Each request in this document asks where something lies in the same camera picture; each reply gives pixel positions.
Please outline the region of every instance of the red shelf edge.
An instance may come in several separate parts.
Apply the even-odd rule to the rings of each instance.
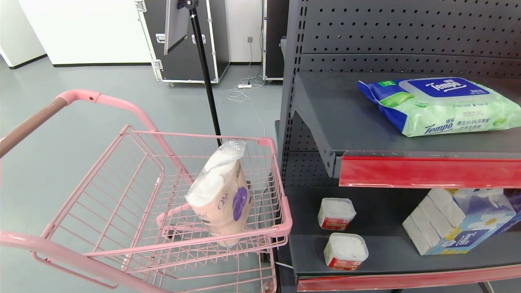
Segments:
[[[297,291],[385,290],[472,284],[521,277],[521,264],[435,273],[335,276],[299,280]]]
[[[521,160],[344,155],[339,186],[518,188]]]

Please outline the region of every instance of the white wall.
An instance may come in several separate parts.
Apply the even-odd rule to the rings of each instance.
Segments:
[[[18,0],[0,0],[0,54],[9,66],[45,54]]]
[[[133,0],[19,1],[53,64],[150,62]]]
[[[141,63],[150,55],[133,0],[19,0],[53,64]],[[226,0],[231,62],[261,50],[262,0]]]
[[[253,62],[260,62],[259,35],[262,24],[262,0],[226,0],[226,21],[231,62],[249,62],[253,37]]]

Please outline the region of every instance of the pink shopping cart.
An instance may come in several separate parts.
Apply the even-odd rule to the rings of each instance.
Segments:
[[[72,90],[4,137],[0,157],[77,100],[127,109],[148,131],[124,126],[40,237],[2,231],[0,245],[27,249],[43,264],[107,288],[276,290],[272,249],[287,243],[292,219],[272,139],[159,132],[134,104]],[[216,139],[246,142],[241,164],[253,198],[246,229],[219,237],[209,234],[184,198]],[[231,248],[217,244],[238,238]]]

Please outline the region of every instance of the purple logo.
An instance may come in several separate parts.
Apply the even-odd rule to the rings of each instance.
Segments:
[[[233,219],[238,221],[242,215],[242,209],[246,205],[248,199],[248,191],[245,187],[237,189],[237,193],[233,197]]]

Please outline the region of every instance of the baseboard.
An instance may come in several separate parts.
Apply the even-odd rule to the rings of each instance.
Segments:
[[[151,63],[77,63],[53,64],[54,67],[85,67],[85,66],[151,66]]]
[[[43,54],[42,56],[38,56],[36,58],[32,58],[31,60],[25,61],[24,63],[20,63],[20,64],[18,64],[16,66],[9,66],[9,69],[18,69],[18,68],[20,68],[22,66],[25,66],[27,64],[33,63],[34,61],[38,61],[38,60],[43,59],[45,57],[47,57],[47,54]]]
[[[249,65],[250,62],[230,62],[230,65]],[[252,65],[261,65],[261,62],[252,62]]]

